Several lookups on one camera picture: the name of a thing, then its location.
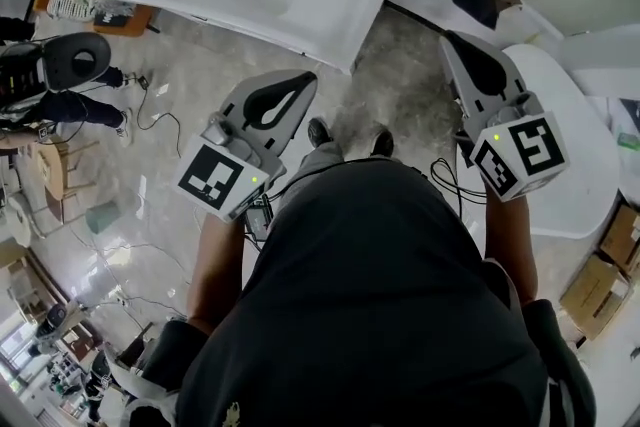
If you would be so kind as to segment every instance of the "marble floor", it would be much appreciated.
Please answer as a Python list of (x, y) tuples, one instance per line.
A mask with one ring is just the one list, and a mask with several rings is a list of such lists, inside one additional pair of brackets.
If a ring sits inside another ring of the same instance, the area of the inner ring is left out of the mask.
[[(92, 98), (133, 109), (142, 127), (171, 111), (180, 120), (178, 146), (205, 128), (207, 119), (231, 89), (244, 78), (271, 70), (311, 70), (319, 77), (317, 96), (307, 119), (322, 115), (333, 127), (348, 157), (365, 154), (377, 123), (394, 132), (397, 157), (428, 172), (438, 157), (453, 162), (452, 134), (459, 113), (445, 84), (437, 56), (437, 35), (403, 15), (384, 9), (365, 42), (353, 77), (275, 45), (225, 29), (202, 26), (161, 12), (150, 31), (137, 39), (109, 38), (112, 64), (125, 72), (144, 74), (148, 97), (139, 111), (143, 91), (96, 89)], [(38, 37), (76, 32), (69, 22), (42, 19)], [(68, 137), (77, 125), (66, 126)], [(92, 235), (84, 218), (71, 222), (33, 250), (52, 277), (83, 304), (101, 304), (91, 322), (116, 348), (126, 347), (139, 325), (163, 323), (185, 312), (187, 289), (204, 212), (169, 187), (178, 163), (178, 126), (163, 118), (150, 130), (134, 130), (134, 143), (123, 149), (115, 132), (85, 125), (70, 142), (71, 149), (99, 141), (80, 157), (71, 185), (93, 181), (92, 189), (66, 201), (66, 217), (115, 202), (120, 218), (99, 235)], [(300, 129), (283, 154), (289, 174), (311, 150), (306, 130)], [(38, 177), (18, 163), (24, 189), (37, 210), (45, 206)], [(276, 185), (281, 187), (285, 179)], [(451, 195), (447, 199), (453, 203)], [(43, 232), (59, 223), (48, 212), (36, 216)], [(597, 234), (581, 241), (536, 237), (541, 293), (557, 300)], [(247, 244), (244, 279), (257, 252)], [(123, 307), (117, 301), (125, 299)], [(560, 318), (566, 316), (560, 312)], [(575, 337), (563, 322), (563, 332)]]

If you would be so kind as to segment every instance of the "person's leg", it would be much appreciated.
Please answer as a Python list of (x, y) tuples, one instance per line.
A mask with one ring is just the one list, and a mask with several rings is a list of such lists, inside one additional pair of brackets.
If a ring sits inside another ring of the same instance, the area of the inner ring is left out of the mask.
[(28, 41), (33, 37), (35, 24), (19, 18), (0, 16), (0, 41)]
[[(74, 62), (73, 66), (81, 75), (89, 75), (93, 71), (93, 61), (82, 61), (78, 59)], [(104, 84), (105, 86), (112, 87), (113, 89), (118, 89), (124, 85), (125, 77), (118, 68), (109, 66), (107, 71), (98, 78), (93, 79), (93, 82)]]
[(126, 120), (113, 105), (96, 102), (72, 91), (47, 93), (40, 100), (38, 114), (42, 119), (60, 123), (84, 121), (111, 128), (120, 127)]
[(309, 122), (309, 140), (315, 149), (309, 153), (300, 164), (298, 172), (289, 180), (287, 192), (280, 199), (279, 211), (284, 209), (291, 200), (313, 180), (320, 176), (323, 169), (344, 162), (342, 148), (336, 143), (324, 122), (313, 118)]

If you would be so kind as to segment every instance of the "foot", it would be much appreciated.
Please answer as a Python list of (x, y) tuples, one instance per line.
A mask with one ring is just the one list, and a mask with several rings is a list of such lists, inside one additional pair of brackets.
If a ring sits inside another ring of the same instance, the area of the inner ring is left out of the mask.
[(309, 141), (314, 148), (317, 148), (321, 144), (330, 143), (333, 141), (329, 127), (322, 118), (312, 118), (309, 121), (309, 127), (307, 128), (309, 134)]
[(393, 134), (388, 128), (382, 127), (378, 135), (373, 141), (373, 147), (371, 149), (371, 157), (387, 157), (391, 158), (393, 155)]
[(128, 146), (131, 146), (131, 142), (133, 141), (133, 127), (131, 125), (133, 111), (131, 109), (127, 109), (126, 111), (122, 111), (121, 114), (124, 120), (122, 121), (120, 126), (116, 128), (116, 133), (120, 138), (120, 144), (122, 145), (122, 147), (127, 148)]

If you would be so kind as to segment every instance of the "white table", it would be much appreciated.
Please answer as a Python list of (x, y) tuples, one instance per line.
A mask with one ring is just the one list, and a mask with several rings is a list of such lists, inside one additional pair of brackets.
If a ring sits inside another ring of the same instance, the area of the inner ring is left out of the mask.
[[(569, 154), (569, 169), (527, 196), (531, 233), (587, 237), (602, 224), (618, 192), (620, 164), (615, 140), (569, 75), (546, 52), (515, 45), (505, 53), (544, 109), (555, 114)], [(484, 190), (478, 169), (467, 168), (459, 148), (456, 165), (461, 187)], [(465, 208), (484, 225), (484, 206), (465, 202)]]

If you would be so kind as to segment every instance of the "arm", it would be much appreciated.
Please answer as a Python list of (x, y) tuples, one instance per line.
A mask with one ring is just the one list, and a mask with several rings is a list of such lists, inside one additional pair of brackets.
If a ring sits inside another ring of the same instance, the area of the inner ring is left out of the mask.
[(0, 135), (0, 150), (13, 150), (37, 141), (38, 133), (35, 130), (25, 129), (17, 132), (4, 132)]
[(242, 290), (244, 226), (207, 215), (187, 297), (188, 323), (210, 335), (232, 310)]
[(487, 246), (485, 256), (495, 259), (513, 281), (520, 304), (534, 301), (538, 273), (531, 249), (529, 206), (526, 197), (502, 203), (487, 187)]

